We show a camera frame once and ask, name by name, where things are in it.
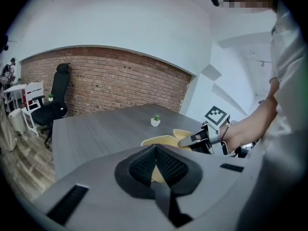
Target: small potted plant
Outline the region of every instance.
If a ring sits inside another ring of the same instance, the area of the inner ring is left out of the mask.
[[[49,102],[52,102],[52,101],[53,101],[53,97],[54,97],[53,94],[49,94],[49,95],[48,95],[48,101],[49,101]]]
[[[160,115],[154,115],[154,117],[151,119],[151,125],[153,127],[157,127],[160,123]]]

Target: white table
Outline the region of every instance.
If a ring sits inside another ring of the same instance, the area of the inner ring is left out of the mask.
[[[15,100],[15,102],[14,102],[14,108],[15,109],[18,109],[18,100],[17,100],[16,92],[19,91],[19,90],[24,90],[25,88],[26,88],[25,84],[23,84],[23,85],[18,84],[18,85],[10,87],[10,88],[8,88],[7,90],[4,91],[5,94],[9,93],[9,92],[12,92],[13,98]],[[5,95],[5,101],[6,101],[7,104],[9,104],[9,101],[7,99],[7,95]]]

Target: chair backrest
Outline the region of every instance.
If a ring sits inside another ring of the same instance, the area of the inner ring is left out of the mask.
[[[27,110],[30,110],[29,101],[32,101],[33,98],[43,96],[44,90],[43,90],[43,82],[38,83],[30,83],[28,85],[25,85],[25,95],[26,95],[26,104],[27,104]]]
[[[59,64],[57,72],[54,74],[51,93],[54,95],[54,99],[59,101],[59,104],[63,110],[61,110],[61,116],[64,116],[67,112],[67,106],[64,102],[64,95],[68,85],[68,81],[71,77],[69,73],[69,64]]]

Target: yellow object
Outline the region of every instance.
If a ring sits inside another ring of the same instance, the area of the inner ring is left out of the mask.
[[[191,136],[192,134],[193,133],[191,132],[180,130],[180,129],[173,130],[173,136],[177,138],[179,141],[181,141],[182,139],[185,139],[188,136]]]
[[[151,144],[166,144],[166,145],[171,145],[171,146],[174,146],[174,147],[178,147],[179,149],[184,149],[184,150],[187,150],[187,151],[191,151],[191,148],[189,147],[183,147],[183,148],[180,148],[178,146],[178,142],[179,140],[170,136],[170,135],[164,135],[164,136],[159,136],[159,137],[154,137],[154,138],[151,138],[151,139],[148,139],[148,140],[144,140],[142,143],[141,143],[141,146],[145,146],[145,145],[151,145]],[[165,180],[163,178],[163,176],[161,175],[161,173],[159,172],[157,166],[155,166],[155,169],[153,171],[153,174],[152,174],[152,181],[157,181],[159,183],[164,183]]]

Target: bag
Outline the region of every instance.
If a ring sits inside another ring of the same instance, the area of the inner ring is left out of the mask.
[[[7,77],[9,79],[11,79],[11,73],[10,73],[10,65],[6,64],[3,68],[3,73],[2,73],[2,76],[3,77]]]

